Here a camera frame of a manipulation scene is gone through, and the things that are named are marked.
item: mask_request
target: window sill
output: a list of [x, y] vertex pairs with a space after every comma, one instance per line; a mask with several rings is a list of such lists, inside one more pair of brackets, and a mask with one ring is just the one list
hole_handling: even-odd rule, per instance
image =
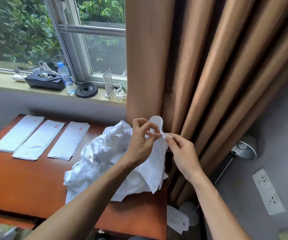
[[98, 93], [91, 98], [83, 99], [74, 96], [70, 96], [66, 89], [62, 91], [48, 90], [48, 89], [39, 89], [39, 88], [30, 88], [29, 85], [25, 82], [14, 81], [12, 75], [0, 73], [0, 89], [21, 91], [30, 94], [48, 94], [52, 96], [62, 96], [65, 99], [81, 99], [89, 100], [92, 103], [98, 103], [103, 105], [111, 105], [116, 107], [126, 107], [126, 99], [118, 99], [115, 95], [111, 98], [106, 98], [106, 91], [104, 88], [98, 88]]

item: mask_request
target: electrical outlet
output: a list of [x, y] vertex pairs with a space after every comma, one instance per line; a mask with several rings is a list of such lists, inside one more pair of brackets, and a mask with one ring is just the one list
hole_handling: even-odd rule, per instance
[[255, 173], [253, 179], [269, 215], [286, 211], [264, 169]]
[[270, 216], [286, 211], [274, 188], [262, 190], [259, 193]]
[[253, 175], [253, 179], [259, 192], [261, 190], [267, 190], [274, 187], [264, 169], [260, 169], [257, 173], [255, 173]]

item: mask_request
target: left hand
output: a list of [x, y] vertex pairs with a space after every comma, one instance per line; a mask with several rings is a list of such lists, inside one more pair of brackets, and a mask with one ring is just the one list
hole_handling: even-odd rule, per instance
[[[152, 134], [149, 129], [154, 129], [156, 133]], [[134, 119], [132, 138], [124, 158], [127, 158], [134, 168], [137, 167], [146, 161], [152, 152], [154, 141], [161, 136], [160, 129], [156, 124], [144, 118]]]

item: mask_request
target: forearm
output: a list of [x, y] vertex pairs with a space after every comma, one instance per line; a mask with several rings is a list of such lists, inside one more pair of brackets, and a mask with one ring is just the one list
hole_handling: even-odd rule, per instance
[[132, 169], [129, 160], [121, 158], [102, 177], [36, 228], [27, 239], [86, 239]]
[[214, 240], [250, 239], [204, 173], [196, 173], [191, 182]]

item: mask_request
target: wall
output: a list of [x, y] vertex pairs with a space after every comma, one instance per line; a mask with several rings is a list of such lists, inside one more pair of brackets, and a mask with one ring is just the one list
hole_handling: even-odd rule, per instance
[[[258, 159], [233, 161], [217, 189], [253, 239], [279, 239], [277, 231], [288, 228], [288, 84], [249, 133], [258, 139]], [[252, 178], [262, 168], [266, 169], [287, 212], [267, 214]]]
[[126, 120], [126, 108], [99, 105], [85, 99], [63, 99], [47, 94], [31, 95], [0, 90], [0, 130], [18, 114], [67, 118], [77, 122], [115, 124]]

